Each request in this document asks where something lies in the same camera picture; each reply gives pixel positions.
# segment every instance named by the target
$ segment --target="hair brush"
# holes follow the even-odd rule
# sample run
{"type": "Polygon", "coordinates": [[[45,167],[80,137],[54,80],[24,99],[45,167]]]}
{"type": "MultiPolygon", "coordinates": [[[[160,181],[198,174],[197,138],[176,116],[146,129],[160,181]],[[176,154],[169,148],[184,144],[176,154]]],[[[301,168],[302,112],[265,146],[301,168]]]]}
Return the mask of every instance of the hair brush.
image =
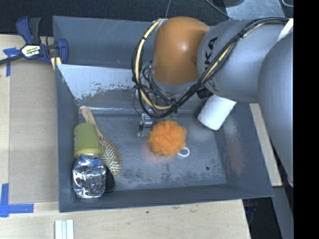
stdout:
{"type": "Polygon", "coordinates": [[[109,139],[107,139],[105,136],[101,134],[90,108],[83,107],[81,113],[85,122],[93,124],[95,127],[95,131],[99,137],[100,144],[103,150],[101,159],[103,160],[104,164],[108,167],[113,176],[118,175],[121,172],[122,168],[120,154],[118,150],[109,139]]]}

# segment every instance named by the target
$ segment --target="wooden brush handle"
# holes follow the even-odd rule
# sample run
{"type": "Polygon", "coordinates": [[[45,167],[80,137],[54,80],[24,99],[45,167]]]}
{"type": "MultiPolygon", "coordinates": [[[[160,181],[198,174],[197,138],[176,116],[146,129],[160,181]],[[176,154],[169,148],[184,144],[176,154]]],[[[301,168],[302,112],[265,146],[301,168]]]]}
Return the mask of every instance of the wooden brush handle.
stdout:
{"type": "Polygon", "coordinates": [[[94,116],[93,116],[93,114],[92,114],[90,108],[88,108],[88,107],[82,108],[81,113],[82,113],[82,116],[83,116],[85,122],[94,125],[95,131],[96,131],[98,137],[103,137],[103,135],[101,134],[101,132],[100,132],[100,130],[99,130],[99,128],[98,128],[98,126],[96,125],[94,116]]]}

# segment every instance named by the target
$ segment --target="blue tape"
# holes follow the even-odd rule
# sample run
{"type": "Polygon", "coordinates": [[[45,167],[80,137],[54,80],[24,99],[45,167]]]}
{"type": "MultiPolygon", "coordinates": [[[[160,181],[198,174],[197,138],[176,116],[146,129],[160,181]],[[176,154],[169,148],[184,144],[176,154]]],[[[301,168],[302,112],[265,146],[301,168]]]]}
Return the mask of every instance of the blue tape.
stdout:
{"type": "Polygon", "coordinates": [[[2,184],[1,201],[0,201],[0,217],[7,218],[9,214],[17,213],[33,213],[34,204],[8,204],[9,184],[2,184]]]}
{"type": "MultiPolygon", "coordinates": [[[[15,56],[15,55],[21,54],[21,51],[19,49],[16,49],[16,48],[4,49],[3,52],[8,58],[11,57],[11,56],[15,56]]],[[[5,76],[8,77],[8,76],[10,76],[10,74],[11,74],[11,64],[7,63],[5,76]]]]}

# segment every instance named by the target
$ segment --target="tan cardboard sheet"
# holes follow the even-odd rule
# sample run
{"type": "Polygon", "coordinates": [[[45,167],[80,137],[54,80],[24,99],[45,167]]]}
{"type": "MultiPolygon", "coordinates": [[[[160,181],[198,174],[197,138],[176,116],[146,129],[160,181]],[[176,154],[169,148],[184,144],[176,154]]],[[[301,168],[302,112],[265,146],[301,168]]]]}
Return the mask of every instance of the tan cardboard sheet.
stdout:
{"type": "MultiPolygon", "coordinates": [[[[23,43],[11,36],[11,47],[23,43]]],[[[58,201],[52,66],[25,59],[11,64],[9,139],[9,203],[58,201]]]]}

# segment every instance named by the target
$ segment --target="brush bristles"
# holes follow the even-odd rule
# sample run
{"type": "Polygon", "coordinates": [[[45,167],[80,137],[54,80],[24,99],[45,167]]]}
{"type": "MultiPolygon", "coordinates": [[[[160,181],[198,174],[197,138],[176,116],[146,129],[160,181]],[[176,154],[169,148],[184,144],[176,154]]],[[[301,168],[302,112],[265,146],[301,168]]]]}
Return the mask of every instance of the brush bristles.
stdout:
{"type": "Polygon", "coordinates": [[[100,143],[103,149],[101,159],[108,167],[113,176],[118,175],[122,168],[118,150],[113,145],[113,143],[105,137],[100,137],[100,143]]]}

